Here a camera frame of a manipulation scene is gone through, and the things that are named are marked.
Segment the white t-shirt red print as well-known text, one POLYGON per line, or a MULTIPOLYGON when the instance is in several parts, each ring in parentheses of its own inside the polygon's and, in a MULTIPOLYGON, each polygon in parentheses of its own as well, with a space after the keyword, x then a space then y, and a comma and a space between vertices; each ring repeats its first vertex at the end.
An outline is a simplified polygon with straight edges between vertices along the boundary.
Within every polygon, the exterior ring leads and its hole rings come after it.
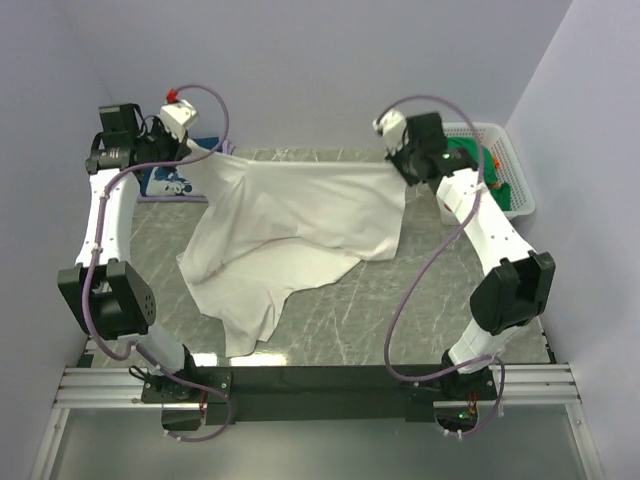
POLYGON ((229 357, 274 333, 294 292, 395 257, 406 183, 388 163, 274 162, 215 153, 179 169, 208 206, 177 262, 229 357))

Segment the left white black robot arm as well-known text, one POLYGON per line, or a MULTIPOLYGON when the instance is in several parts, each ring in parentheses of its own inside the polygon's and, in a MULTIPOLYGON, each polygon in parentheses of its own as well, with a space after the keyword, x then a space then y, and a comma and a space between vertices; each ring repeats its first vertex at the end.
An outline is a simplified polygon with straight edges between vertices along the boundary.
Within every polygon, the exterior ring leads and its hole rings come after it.
POLYGON ((168 101, 150 124, 134 103, 100 108, 102 130, 85 162, 91 193, 85 238, 74 266, 57 275, 80 328, 112 359, 140 353, 147 368, 131 367, 130 374, 148 393, 173 402, 195 396, 195 363, 157 323, 155 296, 130 263, 130 235, 138 171, 188 156, 197 116, 185 100, 168 101))

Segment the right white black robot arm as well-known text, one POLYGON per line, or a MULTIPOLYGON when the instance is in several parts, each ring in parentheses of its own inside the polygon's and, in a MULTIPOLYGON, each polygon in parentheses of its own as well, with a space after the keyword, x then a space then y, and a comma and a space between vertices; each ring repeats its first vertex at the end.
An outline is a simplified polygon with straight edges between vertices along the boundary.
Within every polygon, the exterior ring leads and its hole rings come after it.
POLYGON ((438 113, 405 117, 391 108, 374 124, 387 158, 409 184, 427 184, 437 200, 456 217, 452 238, 466 235, 484 277, 470 297, 471 319, 459 340, 445 353, 443 367, 427 375, 409 376, 392 365, 397 380, 421 384, 459 373, 470 375, 497 360, 518 329, 544 312, 556 264, 538 253, 514 229, 484 181, 488 155, 476 131, 470 149, 451 148, 438 113))

